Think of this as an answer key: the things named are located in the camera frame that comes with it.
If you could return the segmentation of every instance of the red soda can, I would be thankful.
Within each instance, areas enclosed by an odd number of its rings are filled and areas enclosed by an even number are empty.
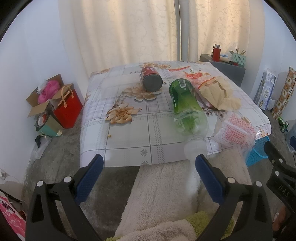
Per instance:
[[[163,85],[163,79],[153,67],[145,67],[141,71],[143,87],[149,92],[158,91]]]

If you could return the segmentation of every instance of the pink bag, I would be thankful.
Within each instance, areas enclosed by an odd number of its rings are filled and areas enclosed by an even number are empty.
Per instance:
[[[45,86],[44,90],[42,91],[41,95],[38,97],[38,103],[42,104],[47,100],[51,99],[56,92],[60,89],[59,82],[56,80],[51,80]]]

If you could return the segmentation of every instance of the green bottle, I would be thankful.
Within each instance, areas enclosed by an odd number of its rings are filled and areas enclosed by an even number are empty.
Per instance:
[[[204,141],[209,129],[207,117],[196,100],[196,92],[190,81],[174,80],[170,84],[169,92],[176,115],[174,123],[177,131],[187,138],[184,147],[185,156],[194,161],[199,154],[207,154]]]

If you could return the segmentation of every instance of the green gift bag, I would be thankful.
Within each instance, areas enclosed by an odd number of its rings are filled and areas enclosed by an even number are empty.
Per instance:
[[[45,121],[41,126],[38,125],[38,119],[35,127],[36,131],[40,134],[44,134],[51,137],[58,137],[62,134],[64,128],[49,114],[47,114]]]

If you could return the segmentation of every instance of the red gift bag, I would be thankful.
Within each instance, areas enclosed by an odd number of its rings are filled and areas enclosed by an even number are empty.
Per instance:
[[[63,94],[64,88],[68,88],[71,92],[71,96],[69,95],[69,91],[65,94],[65,97],[68,96],[66,100]],[[63,86],[61,92],[62,100],[59,103],[57,109],[54,110],[54,114],[65,129],[72,128],[82,109],[82,104],[77,96],[76,91],[72,91],[69,86]]]

